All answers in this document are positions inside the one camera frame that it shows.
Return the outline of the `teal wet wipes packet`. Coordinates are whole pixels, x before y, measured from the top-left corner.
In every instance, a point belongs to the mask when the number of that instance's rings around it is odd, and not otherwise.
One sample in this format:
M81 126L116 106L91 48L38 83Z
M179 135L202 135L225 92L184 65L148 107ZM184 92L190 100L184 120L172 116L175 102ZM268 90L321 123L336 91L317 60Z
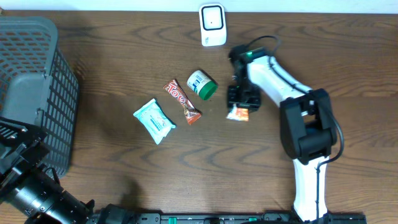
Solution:
M156 144L160 144L176 125L166 117L155 98L133 113L152 136Z

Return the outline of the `green lidded white jar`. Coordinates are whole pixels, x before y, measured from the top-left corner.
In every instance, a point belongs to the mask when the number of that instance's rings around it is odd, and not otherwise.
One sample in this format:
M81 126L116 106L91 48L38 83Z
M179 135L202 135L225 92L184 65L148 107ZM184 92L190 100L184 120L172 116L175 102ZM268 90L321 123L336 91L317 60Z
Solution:
M189 76L187 85L205 101L209 100L218 89L218 85L201 70L197 70Z

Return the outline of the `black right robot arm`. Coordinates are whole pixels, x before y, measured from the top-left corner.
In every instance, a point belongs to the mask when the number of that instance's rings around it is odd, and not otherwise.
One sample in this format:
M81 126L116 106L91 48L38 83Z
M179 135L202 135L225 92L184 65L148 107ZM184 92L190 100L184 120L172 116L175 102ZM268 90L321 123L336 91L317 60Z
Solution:
M249 50L239 45L228 57L236 80L228 87L228 109L257 111L261 93L275 103L281 144L294 164L294 213L300 222L318 221L327 213L325 165L337 141L328 93L297 81L263 47Z

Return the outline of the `orange Kleenex tissue pack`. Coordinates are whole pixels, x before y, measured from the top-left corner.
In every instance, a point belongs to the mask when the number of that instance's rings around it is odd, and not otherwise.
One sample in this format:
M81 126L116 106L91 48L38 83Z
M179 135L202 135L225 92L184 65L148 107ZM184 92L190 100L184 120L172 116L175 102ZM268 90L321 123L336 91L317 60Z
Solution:
M226 119L248 122L249 110L247 108L238 108L237 105L234 104L231 111L227 114Z

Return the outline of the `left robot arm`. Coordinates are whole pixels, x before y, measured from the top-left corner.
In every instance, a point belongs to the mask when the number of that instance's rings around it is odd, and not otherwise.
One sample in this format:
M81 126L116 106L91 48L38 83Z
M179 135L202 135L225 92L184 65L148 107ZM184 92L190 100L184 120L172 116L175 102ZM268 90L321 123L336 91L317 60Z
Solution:
M27 223L136 223L134 212L109 204L98 213L60 184L53 167L43 164L49 153L40 127L1 118L1 202L9 203Z

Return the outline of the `red Topps candy bar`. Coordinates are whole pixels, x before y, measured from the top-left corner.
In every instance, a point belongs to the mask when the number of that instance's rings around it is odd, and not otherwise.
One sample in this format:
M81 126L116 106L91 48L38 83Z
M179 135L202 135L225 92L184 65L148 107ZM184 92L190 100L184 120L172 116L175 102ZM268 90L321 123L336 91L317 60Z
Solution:
M166 90L181 104L185 118L189 125L193 124L201 117L201 113L194 107L185 92L181 89L176 79L169 81L164 86L164 90Z

